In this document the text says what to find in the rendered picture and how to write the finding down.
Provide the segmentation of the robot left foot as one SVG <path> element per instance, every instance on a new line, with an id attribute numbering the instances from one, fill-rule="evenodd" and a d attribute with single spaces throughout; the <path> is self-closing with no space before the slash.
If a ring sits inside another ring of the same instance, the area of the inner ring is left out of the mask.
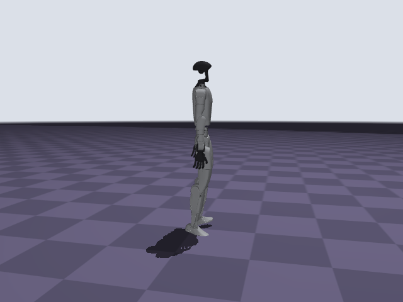
<path id="1" fill-rule="evenodd" d="M 201 217 L 201 216 L 200 216 Z M 211 222 L 211 221 L 213 221 L 213 218 L 212 217 L 204 217 L 204 216 L 202 216 L 202 219 L 200 219 L 199 221 L 198 221 L 198 225 L 201 225 L 201 224 L 204 224 L 204 223 L 208 223 L 208 222 Z"/>

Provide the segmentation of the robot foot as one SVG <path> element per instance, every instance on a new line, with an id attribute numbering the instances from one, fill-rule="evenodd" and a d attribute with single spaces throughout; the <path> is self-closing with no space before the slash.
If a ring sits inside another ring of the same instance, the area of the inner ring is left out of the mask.
<path id="1" fill-rule="evenodd" d="M 192 233 L 194 235 L 198 235 L 198 236 L 208 236 L 209 235 L 207 232 L 204 232 L 199 226 L 197 226 L 195 229 L 194 229 L 194 227 L 192 228 L 191 223 L 186 225 L 185 230 L 187 232 L 190 232 L 190 233 Z"/>
<path id="2" fill-rule="evenodd" d="M 201 217 L 201 216 L 200 216 Z M 202 219 L 200 219 L 199 221 L 198 221 L 198 225 L 201 225 L 201 224 L 204 224 L 204 223 L 208 223 L 208 222 L 211 222 L 211 221 L 213 221 L 213 218 L 212 217 L 204 217 L 204 216 L 202 216 Z"/>

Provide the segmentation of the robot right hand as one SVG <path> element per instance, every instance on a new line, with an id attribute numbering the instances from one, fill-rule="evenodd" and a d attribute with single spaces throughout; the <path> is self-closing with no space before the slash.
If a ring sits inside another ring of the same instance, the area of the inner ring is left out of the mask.
<path id="1" fill-rule="evenodd" d="M 195 168 L 195 166 L 196 166 L 196 161 L 197 161 L 196 169 L 197 169 L 198 166 L 199 166 L 199 162 L 200 162 L 200 166 L 199 166 L 198 169 L 201 169 L 201 167 L 202 167 L 202 169 L 203 169 L 203 168 L 204 168 L 204 161 L 205 161 L 206 164 L 208 163 L 207 158 L 205 157 L 205 154 L 203 153 L 203 152 L 205 151 L 205 145 L 204 145 L 204 149 L 203 149 L 203 150 L 198 150 L 198 144 L 197 144 L 197 145 L 196 145 L 196 151 L 197 151 L 197 154 L 196 154 L 196 156 L 195 156 L 195 163 L 194 163 L 193 168 Z"/>

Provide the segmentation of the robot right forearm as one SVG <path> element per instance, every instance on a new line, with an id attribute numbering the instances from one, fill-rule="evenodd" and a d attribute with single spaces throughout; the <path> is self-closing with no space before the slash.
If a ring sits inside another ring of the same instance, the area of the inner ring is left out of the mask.
<path id="1" fill-rule="evenodd" d="M 196 130 L 196 135 L 197 135 L 196 142 L 198 144 L 198 150 L 203 150 L 204 149 L 205 122 L 206 122 L 206 119 L 205 119 L 204 116 L 198 117 L 197 122 L 196 122 L 195 130 Z"/>

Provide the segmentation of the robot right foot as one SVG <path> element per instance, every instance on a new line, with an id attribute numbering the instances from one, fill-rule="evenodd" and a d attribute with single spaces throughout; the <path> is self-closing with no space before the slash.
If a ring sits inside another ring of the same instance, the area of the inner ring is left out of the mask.
<path id="1" fill-rule="evenodd" d="M 187 232 L 190 232 L 190 233 L 192 233 L 194 235 L 198 235 L 198 236 L 208 236 L 209 235 L 207 232 L 204 232 L 199 226 L 197 226 L 195 229 L 194 229 L 194 227 L 192 228 L 191 223 L 186 225 L 185 230 Z"/>

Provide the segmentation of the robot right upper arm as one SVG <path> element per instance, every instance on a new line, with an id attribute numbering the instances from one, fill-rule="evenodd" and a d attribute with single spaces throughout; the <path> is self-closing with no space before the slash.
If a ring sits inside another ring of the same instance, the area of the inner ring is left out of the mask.
<path id="1" fill-rule="evenodd" d="M 205 109 L 206 97 L 207 97 L 207 92 L 205 89 L 197 89 L 195 91 L 195 100 L 196 100 L 195 121 L 196 122 L 197 122 L 198 117 L 203 116 L 202 113 Z"/>

